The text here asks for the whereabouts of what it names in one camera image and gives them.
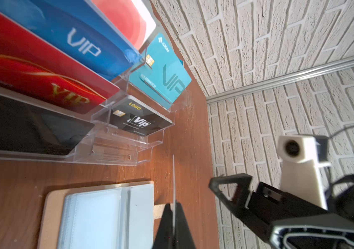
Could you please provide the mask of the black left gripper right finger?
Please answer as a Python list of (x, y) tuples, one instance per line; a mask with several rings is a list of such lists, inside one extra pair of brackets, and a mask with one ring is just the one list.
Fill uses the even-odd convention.
[(196, 249), (182, 204), (179, 202), (176, 204), (175, 214), (175, 248)]

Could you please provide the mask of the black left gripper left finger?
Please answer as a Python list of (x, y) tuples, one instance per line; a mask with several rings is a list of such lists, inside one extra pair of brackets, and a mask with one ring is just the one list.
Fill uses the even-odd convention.
[(160, 219), (159, 228), (153, 243), (153, 249), (174, 248), (174, 212), (171, 204), (166, 204)]

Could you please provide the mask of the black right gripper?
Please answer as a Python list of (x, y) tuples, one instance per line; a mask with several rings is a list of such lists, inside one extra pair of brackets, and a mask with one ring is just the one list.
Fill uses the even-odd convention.
[(210, 179), (209, 188), (236, 217), (274, 249), (354, 249), (354, 222), (240, 173)]

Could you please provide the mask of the beige leather card holder wallet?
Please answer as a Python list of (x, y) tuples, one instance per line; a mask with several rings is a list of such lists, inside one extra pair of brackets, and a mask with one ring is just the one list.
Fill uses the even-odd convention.
[(154, 203), (154, 182), (131, 182), (50, 192), (39, 249), (150, 249), (154, 221), (165, 205)]

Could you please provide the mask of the clear acrylic card display stand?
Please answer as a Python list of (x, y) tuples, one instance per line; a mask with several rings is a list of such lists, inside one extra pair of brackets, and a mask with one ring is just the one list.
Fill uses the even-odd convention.
[[(98, 105), (88, 113), (76, 113), (0, 86), (1, 96), (94, 124), (93, 129), (66, 156), (0, 150), (0, 159), (122, 166), (136, 166), (151, 160), (153, 148), (163, 143), (165, 131), (175, 124), (176, 112), (186, 107), (188, 92), (186, 87), (183, 93), (173, 103), (171, 108), (166, 109), (130, 83), (130, 74), (137, 66), (142, 66), (144, 64), (144, 56), (142, 54), (146, 51), (147, 47), (158, 33), (162, 33), (167, 38), (168, 43), (172, 46), (171, 40), (167, 36), (165, 29), (160, 21), (155, 17), (154, 8), (151, 2), (143, 1), (143, 3), (155, 20), (156, 28), (143, 46), (137, 50), (141, 54), (142, 58), (140, 62), (134, 64), (131, 68), (113, 80), (106, 79), (120, 88), (119, 93), (106, 100), (104, 103)], [(149, 107), (172, 120), (173, 125), (146, 137), (123, 131), (110, 125), (109, 117), (112, 106), (129, 95), (134, 96)]]

